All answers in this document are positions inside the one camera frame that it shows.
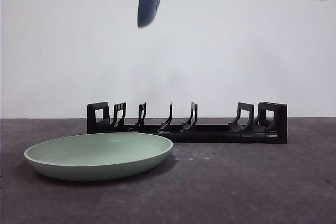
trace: dish rack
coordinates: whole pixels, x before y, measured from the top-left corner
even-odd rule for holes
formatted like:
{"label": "dish rack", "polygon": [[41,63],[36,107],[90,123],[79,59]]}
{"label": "dish rack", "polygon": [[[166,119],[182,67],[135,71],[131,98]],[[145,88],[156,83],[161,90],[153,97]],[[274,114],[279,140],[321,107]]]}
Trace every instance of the dish rack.
{"label": "dish rack", "polygon": [[[88,104],[87,133],[105,132],[139,132],[164,136],[175,143],[272,143],[287,144],[287,105],[260,102],[258,115],[254,119],[254,105],[238,103],[237,116],[228,124],[197,124],[198,105],[191,103],[191,115],[180,125],[172,123],[173,103],[167,120],[160,125],[145,124],[146,103],[139,105],[138,121],[134,125],[126,125],[126,103],[115,104],[113,120],[110,120],[107,102]],[[96,110],[103,109],[103,119],[96,118]],[[238,123],[241,110],[249,112],[245,125]],[[273,118],[267,118],[267,111],[273,111]]]}

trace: plate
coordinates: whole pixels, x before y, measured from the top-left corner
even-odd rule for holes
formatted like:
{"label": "plate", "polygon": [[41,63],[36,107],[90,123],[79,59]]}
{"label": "plate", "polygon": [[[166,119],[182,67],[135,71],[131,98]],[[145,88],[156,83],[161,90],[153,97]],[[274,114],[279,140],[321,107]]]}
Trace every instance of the plate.
{"label": "plate", "polygon": [[24,152],[48,177],[98,181],[128,177],[156,167],[171,151],[169,139],[143,133],[101,133],[62,137]]}

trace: plate rim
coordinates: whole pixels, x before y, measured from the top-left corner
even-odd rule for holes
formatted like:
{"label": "plate rim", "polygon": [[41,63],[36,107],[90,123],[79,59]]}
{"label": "plate rim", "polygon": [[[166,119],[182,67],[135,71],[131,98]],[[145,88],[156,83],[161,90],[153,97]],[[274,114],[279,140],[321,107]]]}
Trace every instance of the plate rim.
{"label": "plate rim", "polygon": [[160,153],[158,153],[156,155],[147,157],[147,158],[141,158],[141,159],[137,159],[137,160],[130,161],[130,162],[120,162],[120,163],[100,164],[100,165],[65,165],[65,164],[56,164],[56,163],[50,163],[50,162],[44,162],[44,161],[36,160],[34,158],[29,157],[28,154],[27,154],[30,149],[34,148],[37,145],[45,144],[47,142],[51,142],[51,141],[55,141],[55,140],[59,140],[59,139],[63,139],[63,138],[69,138],[69,137],[74,137],[74,136],[109,135],[109,134],[137,134],[137,135],[140,134],[140,135],[151,135],[151,136],[154,135],[154,134],[138,133],[138,132],[105,132],[105,133],[95,133],[95,134],[80,134],[80,135],[73,135],[73,136],[64,136],[64,137],[59,137],[59,138],[55,138],[55,139],[51,139],[51,140],[47,140],[47,141],[43,141],[43,142],[34,144],[34,145],[32,145],[31,147],[29,147],[28,149],[26,149],[24,151],[24,156],[25,156],[25,158],[28,161],[31,161],[33,163],[38,163],[38,164],[43,164],[43,165],[50,165],[50,166],[57,166],[57,167],[101,167],[101,166],[110,166],[110,165],[131,164],[131,163],[135,163],[135,162],[139,162],[139,161],[145,161],[147,159],[151,159],[151,158],[155,158],[155,157],[161,156],[161,155],[169,152],[173,148],[173,142],[171,140],[169,140],[168,138],[166,138],[164,136],[154,135],[154,136],[161,137],[161,138],[165,139],[166,141],[168,141],[168,143],[170,144],[169,147],[166,150],[164,150],[164,151],[162,151],[162,152],[160,152]]}

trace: gray floor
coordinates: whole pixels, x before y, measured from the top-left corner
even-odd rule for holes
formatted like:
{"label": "gray floor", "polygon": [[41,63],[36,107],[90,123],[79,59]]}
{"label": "gray floor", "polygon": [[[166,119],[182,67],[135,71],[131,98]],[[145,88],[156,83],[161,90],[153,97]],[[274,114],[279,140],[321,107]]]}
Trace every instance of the gray floor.
{"label": "gray floor", "polygon": [[85,120],[1,123],[1,223],[336,223],[336,118],[289,119],[287,145],[175,144],[157,168],[103,183],[47,178],[23,157]]}

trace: white wall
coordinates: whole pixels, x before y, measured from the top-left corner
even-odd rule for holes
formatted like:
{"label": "white wall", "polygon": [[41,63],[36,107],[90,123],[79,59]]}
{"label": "white wall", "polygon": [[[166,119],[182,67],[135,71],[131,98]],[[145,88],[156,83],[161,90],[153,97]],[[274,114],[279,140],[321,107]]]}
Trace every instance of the white wall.
{"label": "white wall", "polygon": [[234,116],[236,103],[336,116],[336,0],[161,0],[138,29],[138,0],[1,0],[3,118]]}

